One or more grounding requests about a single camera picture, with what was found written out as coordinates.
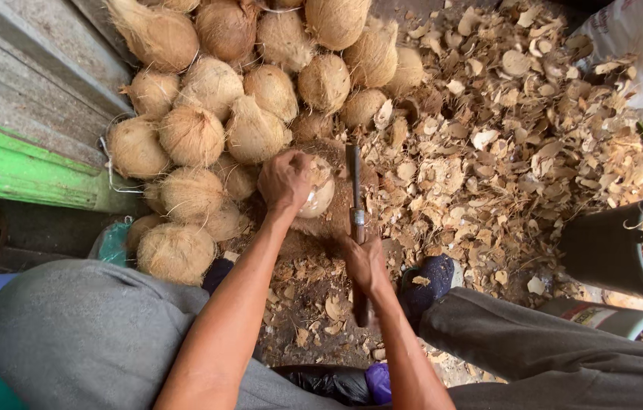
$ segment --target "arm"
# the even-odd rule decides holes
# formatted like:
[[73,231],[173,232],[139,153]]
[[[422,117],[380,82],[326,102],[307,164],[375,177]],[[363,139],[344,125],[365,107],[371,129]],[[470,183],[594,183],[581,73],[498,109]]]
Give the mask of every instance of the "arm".
[[281,242],[311,190],[309,162],[310,155],[289,151],[263,165],[258,185],[266,218],[192,324],[155,409],[235,407]]
[[385,269],[382,241],[372,238],[362,246],[350,237],[339,238],[354,278],[372,301],[380,320],[390,369],[394,410],[455,410],[444,384],[425,357],[408,319],[397,301]]

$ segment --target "forearm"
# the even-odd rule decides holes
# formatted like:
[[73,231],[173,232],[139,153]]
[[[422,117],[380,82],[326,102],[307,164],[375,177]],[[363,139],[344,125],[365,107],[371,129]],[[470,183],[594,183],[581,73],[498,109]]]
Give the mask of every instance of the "forearm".
[[454,409],[448,391],[423,353],[392,286],[380,286],[371,292],[370,299],[380,320],[385,342],[393,408]]
[[190,328],[155,408],[235,406],[253,353],[268,285],[293,214],[270,211],[251,245]]

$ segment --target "green painted wood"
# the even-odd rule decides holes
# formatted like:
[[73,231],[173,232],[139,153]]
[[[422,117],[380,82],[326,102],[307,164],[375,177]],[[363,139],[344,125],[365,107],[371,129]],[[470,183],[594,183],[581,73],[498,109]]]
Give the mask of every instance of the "green painted wood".
[[[116,185],[127,181],[115,175]],[[134,213],[136,194],[109,187],[106,169],[52,153],[0,128],[0,198],[112,213]]]

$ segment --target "black plastic bag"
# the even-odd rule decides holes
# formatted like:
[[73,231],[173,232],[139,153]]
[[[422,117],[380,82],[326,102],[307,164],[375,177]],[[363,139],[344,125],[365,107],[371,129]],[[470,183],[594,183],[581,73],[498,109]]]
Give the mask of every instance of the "black plastic bag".
[[283,378],[317,396],[344,405],[375,405],[364,369],[333,365],[298,365],[273,368]]

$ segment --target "leg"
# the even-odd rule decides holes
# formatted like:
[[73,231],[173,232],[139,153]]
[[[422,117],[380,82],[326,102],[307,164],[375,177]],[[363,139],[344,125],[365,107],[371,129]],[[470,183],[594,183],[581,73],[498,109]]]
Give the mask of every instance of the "leg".
[[643,408],[643,344],[461,287],[420,336],[509,380],[450,389],[457,408]]
[[[31,408],[150,408],[207,300],[95,260],[39,266],[0,291],[0,377]],[[236,408],[344,407],[251,360]]]

